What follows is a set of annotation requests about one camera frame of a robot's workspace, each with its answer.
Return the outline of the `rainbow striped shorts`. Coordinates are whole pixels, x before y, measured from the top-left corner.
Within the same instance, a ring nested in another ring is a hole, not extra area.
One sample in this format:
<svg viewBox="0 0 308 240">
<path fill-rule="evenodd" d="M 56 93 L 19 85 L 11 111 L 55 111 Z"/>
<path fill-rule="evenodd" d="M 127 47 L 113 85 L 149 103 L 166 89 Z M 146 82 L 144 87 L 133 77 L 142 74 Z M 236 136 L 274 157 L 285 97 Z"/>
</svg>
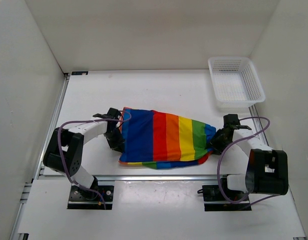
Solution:
<svg viewBox="0 0 308 240">
<path fill-rule="evenodd" d="M 213 149 L 209 142 L 216 128 L 197 120 L 155 110 L 123 109 L 131 117 L 120 127 L 125 150 L 119 163 L 155 170 L 197 166 Z"/>
</svg>

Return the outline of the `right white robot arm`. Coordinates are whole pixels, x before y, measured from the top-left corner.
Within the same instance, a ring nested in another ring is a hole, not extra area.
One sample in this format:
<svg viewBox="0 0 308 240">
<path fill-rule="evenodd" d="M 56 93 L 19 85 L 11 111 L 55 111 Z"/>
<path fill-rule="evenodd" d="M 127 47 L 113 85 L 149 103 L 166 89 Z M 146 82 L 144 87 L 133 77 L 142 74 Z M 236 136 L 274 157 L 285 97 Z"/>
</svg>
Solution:
<svg viewBox="0 0 308 240">
<path fill-rule="evenodd" d="M 265 194 L 269 197 L 283 196 L 288 192 L 288 160 L 286 152 L 274 150 L 265 145 L 257 136 L 270 125 L 266 117 L 258 117 L 267 121 L 262 130 L 254 133 L 250 127 L 242 125 L 237 114 L 227 114 L 223 117 L 223 128 L 219 129 L 209 142 L 209 147 L 219 155 L 217 163 L 218 193 L 221 198 L 238 204 L 249 194 Z M 222 184 L 220 166 L 226 152 L 237 145 L 248 156 L 245 174 L 230 174 L 226 183 Z M 245 193 L 239 200 L 231 200 L 236 192 Z"/>
</svg>

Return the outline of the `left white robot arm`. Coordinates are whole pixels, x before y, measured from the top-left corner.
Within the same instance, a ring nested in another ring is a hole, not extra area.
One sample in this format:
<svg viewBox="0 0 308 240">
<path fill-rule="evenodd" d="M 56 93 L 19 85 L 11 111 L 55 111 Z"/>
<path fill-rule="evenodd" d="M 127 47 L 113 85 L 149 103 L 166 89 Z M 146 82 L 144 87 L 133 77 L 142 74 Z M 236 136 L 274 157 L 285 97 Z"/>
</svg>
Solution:
<svg viewBox="0 0 308 240">
<path fill-rule="evenodd" d="M 120 127 L 127 121 L 121 110 L 111 107 L 106 114 L 97 113 L 91 120 L 63 123 L 52 134 L 43 164 L 65 175 L 87 200 L 99 197 L 101 193 L 97 178 L 82 167 L 84 145 L 99 136 L 104 136 L 110 149 L 123 153 L 125 140 Z"/>
</svg>

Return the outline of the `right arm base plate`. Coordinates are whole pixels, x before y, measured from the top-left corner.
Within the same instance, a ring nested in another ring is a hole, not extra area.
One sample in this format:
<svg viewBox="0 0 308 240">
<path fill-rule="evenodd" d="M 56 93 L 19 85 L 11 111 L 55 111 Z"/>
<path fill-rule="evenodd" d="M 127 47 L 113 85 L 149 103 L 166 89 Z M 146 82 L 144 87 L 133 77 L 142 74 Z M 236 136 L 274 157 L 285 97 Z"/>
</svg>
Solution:
<svg viewBox="0 0 308 240">
<path fill-rule="evenodd" d="M 241 191 L 230 190 L 227 187 L 227 179 L 225 177 L 221 178 L 221 184 L 223 191 L 232 201 L 237 201 L 244 196 L 244 193 Z M 217 184 L 203 185 L 197 193 L 203 196 L 205 212 L 251 211 L 251 206 L 249 206 L 249 198 L 238 204 L 232 204 L 223 197 Z"/>
</svg>

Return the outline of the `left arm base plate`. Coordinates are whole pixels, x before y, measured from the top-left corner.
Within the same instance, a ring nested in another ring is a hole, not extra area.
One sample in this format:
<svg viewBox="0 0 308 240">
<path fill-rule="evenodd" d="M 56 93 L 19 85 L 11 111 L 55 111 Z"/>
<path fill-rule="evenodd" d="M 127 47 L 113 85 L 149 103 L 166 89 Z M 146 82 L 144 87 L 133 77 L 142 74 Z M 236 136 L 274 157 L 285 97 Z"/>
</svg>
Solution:
<svg viewBox="0 0 308 240">
<path fill-rule="evenodd" d="M 69 210 L 111 210 L 113 207 L 114 186 L 98 185 L 98 192 L 105 201 L 105 206 L 98 194 L 72 185 L 68 197 Z"/>
</svg>

